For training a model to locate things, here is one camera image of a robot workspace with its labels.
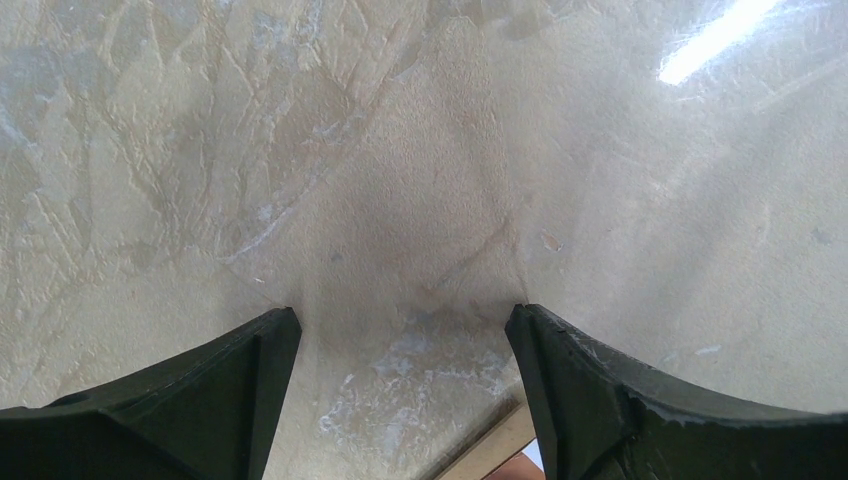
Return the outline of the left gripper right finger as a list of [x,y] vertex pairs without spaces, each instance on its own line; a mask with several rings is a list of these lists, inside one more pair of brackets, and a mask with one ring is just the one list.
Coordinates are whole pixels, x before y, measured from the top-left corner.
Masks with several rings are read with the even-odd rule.
[[689,383],[539,305],[505,326],[550,479],[843,479],[847,417]]

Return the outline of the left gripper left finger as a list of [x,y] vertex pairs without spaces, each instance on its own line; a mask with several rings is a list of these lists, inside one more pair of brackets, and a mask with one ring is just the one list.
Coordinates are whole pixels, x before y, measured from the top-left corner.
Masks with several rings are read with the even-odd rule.
[[1,413],[5,479],[259,479],[302,329],[272,309],[196,348]]

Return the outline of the glossy photo print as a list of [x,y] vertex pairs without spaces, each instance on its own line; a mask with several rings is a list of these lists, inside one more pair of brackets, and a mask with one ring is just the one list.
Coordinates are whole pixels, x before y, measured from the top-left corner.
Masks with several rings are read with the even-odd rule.
[[529,407],[521,404],[436,479],[544,479]]

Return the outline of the clear acrylic sheet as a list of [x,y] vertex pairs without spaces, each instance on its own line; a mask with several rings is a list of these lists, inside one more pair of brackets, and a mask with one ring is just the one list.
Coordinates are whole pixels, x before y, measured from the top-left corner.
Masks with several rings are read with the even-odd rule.
[[273,307],[266,475],[418,479],[538,303],[687,381],[847,407],[847,5],[5,1],[1,404]]

